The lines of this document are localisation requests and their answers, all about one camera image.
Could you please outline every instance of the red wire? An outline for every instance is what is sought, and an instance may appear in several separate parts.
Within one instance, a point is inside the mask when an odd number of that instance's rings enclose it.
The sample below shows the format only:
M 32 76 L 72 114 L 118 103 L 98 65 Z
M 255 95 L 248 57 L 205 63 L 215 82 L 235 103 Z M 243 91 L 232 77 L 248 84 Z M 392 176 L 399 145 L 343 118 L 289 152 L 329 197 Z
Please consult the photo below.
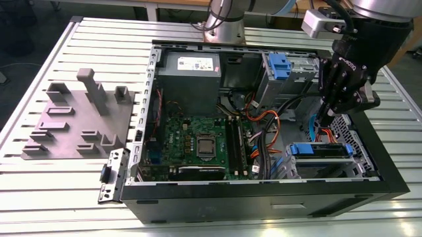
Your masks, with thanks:
M 158 92 L 158 89 L 156 89 L 156 92 L 157 92 L 157 97 L 158 97 L 158 105 L 157 105 L 157 118 L 156 118 L 156 123 L 153 125 L 153 130 L 152 130 L 152 134 L 150 134 L 150 137 L 149 139 L 145 141 L 145 142 L 149 142 L 154 133 L 156 133 L 156 129 L 157 129 L 157 123 L 158 123 L 158 117 L 160 117 L 160 107 L 161 107 L 161 102 L 162 102 L 162 98 L 160 96 L 160 92 Z

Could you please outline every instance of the white table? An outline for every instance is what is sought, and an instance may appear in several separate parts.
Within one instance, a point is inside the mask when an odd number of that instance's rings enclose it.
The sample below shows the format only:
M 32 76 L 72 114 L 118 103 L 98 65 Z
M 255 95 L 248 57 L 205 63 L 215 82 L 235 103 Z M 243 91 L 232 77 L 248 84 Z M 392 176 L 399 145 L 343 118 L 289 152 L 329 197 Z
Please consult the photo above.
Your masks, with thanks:
M 101 4 L 101 5 L 114 5 L 114 6 L 132 6 L 132 7 L 144 7 L 146 9 L 148 21 L 157 21 L 158 15 L 157 10 L 160 8 L 165 9 L 180 9 L 180 10 L 191 10 L 191 11 L 205 11 L 207 6 L 191 5 L 191 4 L 178 4 L 178 3 L 165 3 L 165 2 L 148 2 L 140 0 L 57 0 L 52 1 L 52 6 L 54 7 L 53 2 L 73 2 L 73 3 L 89 3 L 89 4 Z M 245 12 L 249 15 L 261 15 L 265 14 Z M 295 17 L 295 13 L 288 12 L 283 17 Z M 297 13 L 297 18 L 303 18 L 304 14 Z
M 380 106 L 365 114 L 411 192 L 333 218 L 142 225 L 122 204 L 97 205 L 105 159 L 22 160 L 21 148 L 46 104 L 42 90 L 49 83 L 64 82 L 69 89 L 80 89 L 76 71 L 93 68 L 94 80 L 105 90 L 124 85 L 137 92 L 134 101 L 140 102 L 153 39 L 201 41 L 201 34 L 177 23 L 84 18 L 68 24 L 0 133 L 0 233 L 77 237 L 422 236 L 422 114 L 387 68 L 373 85 Z M 301 32 L 252 28 L 245 29 L 245 40 L 249 45 L 325 50 L 331 46 L 328 40 L 309 39 Z M 137 113 L 134 105 L 130 125 Z

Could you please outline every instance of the blue drive bracket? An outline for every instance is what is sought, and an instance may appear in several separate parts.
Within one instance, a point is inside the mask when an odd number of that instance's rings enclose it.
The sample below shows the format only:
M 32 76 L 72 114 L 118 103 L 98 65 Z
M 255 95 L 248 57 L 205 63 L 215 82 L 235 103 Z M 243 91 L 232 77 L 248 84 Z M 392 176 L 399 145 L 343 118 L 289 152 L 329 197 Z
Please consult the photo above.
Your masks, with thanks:
M 273 71 L 273 78 L 276 80 L 287 80 L 291 73 L 291 63 L 287 60 L 285 54 L 269 53 L 269 66 Z

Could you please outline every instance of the metal bracket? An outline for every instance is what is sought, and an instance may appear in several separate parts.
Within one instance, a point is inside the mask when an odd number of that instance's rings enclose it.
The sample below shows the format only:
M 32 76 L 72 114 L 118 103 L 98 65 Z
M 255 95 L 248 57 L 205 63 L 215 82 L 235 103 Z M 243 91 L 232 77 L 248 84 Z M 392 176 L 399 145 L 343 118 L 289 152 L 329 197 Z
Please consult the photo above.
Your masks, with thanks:
M 101 189 L 98 195 L 98 204 L 120 204 L 120 194 L 124 185 L 124 174 L 126 162 L 129 159 L 129 150 L 120 148 L 109 152 L 108 162 L 102 167 L 100 182 Z

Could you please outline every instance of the blue cable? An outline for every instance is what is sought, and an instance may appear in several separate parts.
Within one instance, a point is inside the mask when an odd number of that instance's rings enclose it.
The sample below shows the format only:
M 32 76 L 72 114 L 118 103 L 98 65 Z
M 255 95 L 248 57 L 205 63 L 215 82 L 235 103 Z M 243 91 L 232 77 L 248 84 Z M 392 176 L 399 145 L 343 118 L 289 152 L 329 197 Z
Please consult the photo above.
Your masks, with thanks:
M 315 123 L 316 115 L 312 115 L 309 118 L 309 137 L 311 141 L 315 141 L 315 129 L 313 129 L 313 123 Z
M 288 0 L 288 2 L 285 3 L 284 7 L 277 11 L 277 13 L 272 14 L 271 16 L 281 16 L 281 15 L 285 15 L 292 6 L 295 5 L 296 3 L 296 0 Z

